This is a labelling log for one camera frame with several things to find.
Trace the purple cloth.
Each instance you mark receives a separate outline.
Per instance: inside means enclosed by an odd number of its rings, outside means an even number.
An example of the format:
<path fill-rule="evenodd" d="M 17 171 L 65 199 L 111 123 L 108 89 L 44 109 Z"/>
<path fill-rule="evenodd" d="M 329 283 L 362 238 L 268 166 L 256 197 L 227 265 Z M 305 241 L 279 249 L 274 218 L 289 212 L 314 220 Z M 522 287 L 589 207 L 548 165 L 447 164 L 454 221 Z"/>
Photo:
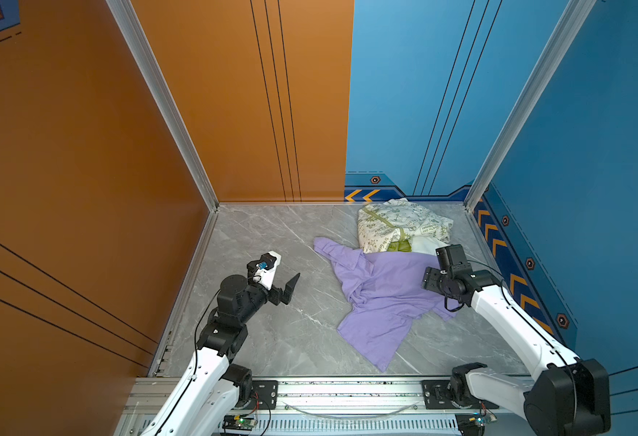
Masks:
<path fill-rule="evenodd" d="M 422 287 L 426 269 L 439 267 L 434 255 L 366 254 L 325 237 L 315 238 L 313 248 L 332 264 L 352 305 L 338 333 L 380 372 L 386 372 L 414 321 L 428 312 L 446 322 L 455 317 L 442 295 Z"/>

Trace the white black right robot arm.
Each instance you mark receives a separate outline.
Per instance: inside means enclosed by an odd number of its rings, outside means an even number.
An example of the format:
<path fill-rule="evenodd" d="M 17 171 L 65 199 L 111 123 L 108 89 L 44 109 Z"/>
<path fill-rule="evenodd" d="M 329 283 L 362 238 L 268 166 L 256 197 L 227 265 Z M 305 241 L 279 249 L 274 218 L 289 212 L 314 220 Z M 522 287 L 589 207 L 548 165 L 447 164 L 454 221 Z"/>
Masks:
<path fill-rule="evenodd" d="M 518 380 L 483 363 L 453 368 L 441 398 L 460 408 L 496 404 L 527 421 L 538 435 L 599 435 L 611 429 L 609 374 L 595 359 L 583 360 L 540 327 L 486 271 L 429 267 L 427 291 L 480 314 L 515 351 L 531 375 Z"/>

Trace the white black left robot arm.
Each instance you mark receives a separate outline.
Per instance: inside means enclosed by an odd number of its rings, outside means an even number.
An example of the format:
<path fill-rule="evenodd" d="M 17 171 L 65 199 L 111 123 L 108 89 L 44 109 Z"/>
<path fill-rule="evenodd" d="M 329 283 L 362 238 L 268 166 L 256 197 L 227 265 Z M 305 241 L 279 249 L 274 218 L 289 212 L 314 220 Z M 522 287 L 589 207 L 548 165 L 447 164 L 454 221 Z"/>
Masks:
<path fill-rule="evenodd" d="M 273 280 L 271 272 L 222 280 L 217 307 L 206 325 L 195 328 L 188 368 L 144 435 L 211 435 L 228 412 L 248 403 L 252 372 L 233 363 L 248 337 L 247 323 L 266 303 L 290 303 L 300 277 L 295 274 L 284 288 L 264 282 Z"/>

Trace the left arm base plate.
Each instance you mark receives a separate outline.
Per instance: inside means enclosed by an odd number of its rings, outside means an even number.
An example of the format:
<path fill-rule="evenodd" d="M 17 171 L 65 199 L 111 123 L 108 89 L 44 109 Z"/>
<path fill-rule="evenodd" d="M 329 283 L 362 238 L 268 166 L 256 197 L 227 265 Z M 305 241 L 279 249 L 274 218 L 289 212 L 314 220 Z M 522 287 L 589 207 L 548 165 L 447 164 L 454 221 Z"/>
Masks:
<path fill-rule="evenodd" d="M 262 410 L 274 411 L 277 405 L 279 382 L 253 378 L 240 386 L 236 409 L 251 410 L 258 406 Z"/>

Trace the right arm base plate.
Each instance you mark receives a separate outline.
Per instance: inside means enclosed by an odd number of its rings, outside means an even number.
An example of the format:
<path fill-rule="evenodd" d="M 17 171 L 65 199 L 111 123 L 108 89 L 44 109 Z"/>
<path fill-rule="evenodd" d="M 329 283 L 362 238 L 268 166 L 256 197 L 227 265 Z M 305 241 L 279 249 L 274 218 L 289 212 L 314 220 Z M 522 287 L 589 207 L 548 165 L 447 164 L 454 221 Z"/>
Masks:
<path fill-rule="evenodd" d="M 421 381 L 426 410 L 479 410 L 480 403 L 472 399 L 456 400 L 450 382 L 446 380 Z"/>

